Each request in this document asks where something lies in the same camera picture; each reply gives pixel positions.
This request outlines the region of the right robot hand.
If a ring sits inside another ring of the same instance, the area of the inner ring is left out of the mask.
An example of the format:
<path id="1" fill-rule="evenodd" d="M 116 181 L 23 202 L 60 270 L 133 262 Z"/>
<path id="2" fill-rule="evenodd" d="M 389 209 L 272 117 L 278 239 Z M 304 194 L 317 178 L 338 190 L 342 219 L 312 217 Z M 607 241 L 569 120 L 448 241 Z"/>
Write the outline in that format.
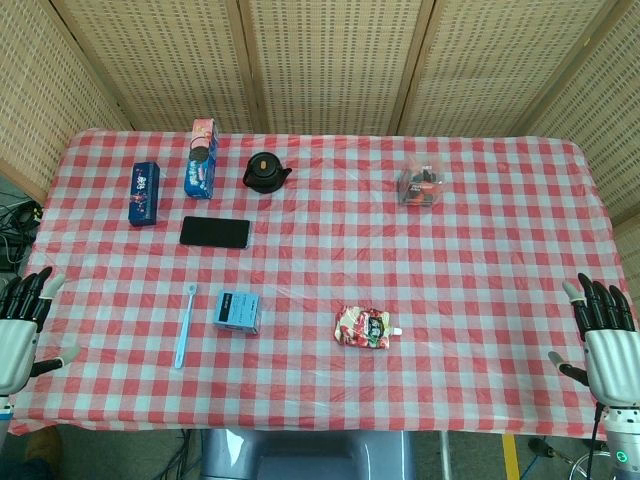
<path id="1" fill-rule="evenodd" d="M 565 281 L 568 296 L 583 342 L 585 366 L 574 366 L 551 351 L 548 357 L 564 376 L 588 387 L 606 407 L 639 406 L 639 331 L 631 306 L 622 291 L 604 286 L 586 274 L 578 275 L 580 288 Z"/>

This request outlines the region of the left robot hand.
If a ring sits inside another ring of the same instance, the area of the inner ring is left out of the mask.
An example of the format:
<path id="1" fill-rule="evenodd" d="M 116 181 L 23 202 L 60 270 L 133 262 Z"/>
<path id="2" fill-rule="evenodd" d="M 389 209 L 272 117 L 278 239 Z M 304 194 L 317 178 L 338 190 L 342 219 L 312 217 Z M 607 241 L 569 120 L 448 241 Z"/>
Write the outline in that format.
<path id="1" fill-rule="evenodd" d="M 80 347 L 63 350 L 58 356 L 36 361 L 35 354 L 53 300 L 65 283 L 65 275 L 49 279 L 53 269 L 45 267 L 25 278 L 19 276 L 1 287 L 1 397 L 22 390 L 30 378 L 71 363 Z"/>

